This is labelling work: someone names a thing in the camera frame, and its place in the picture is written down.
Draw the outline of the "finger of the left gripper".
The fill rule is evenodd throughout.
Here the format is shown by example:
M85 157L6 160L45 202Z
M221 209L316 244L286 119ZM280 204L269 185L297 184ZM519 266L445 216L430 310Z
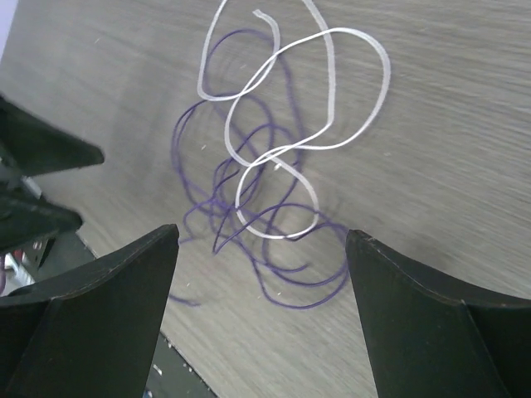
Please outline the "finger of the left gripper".
M33 177L99 165L102 150L1 98L1 159Z
M28 242L77 231L79 213L36 198L1 195L1 252L19 249Z

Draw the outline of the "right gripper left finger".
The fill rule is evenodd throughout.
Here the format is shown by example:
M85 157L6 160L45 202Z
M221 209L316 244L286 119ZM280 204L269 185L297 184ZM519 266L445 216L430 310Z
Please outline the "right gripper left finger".
M1 299L4 397L140 397L178 257L178 228Z

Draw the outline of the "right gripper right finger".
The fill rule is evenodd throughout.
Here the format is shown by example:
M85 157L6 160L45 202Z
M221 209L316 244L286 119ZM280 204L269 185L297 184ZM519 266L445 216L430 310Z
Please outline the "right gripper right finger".
M381 397L527 397L530 302L351 230L346 255Z

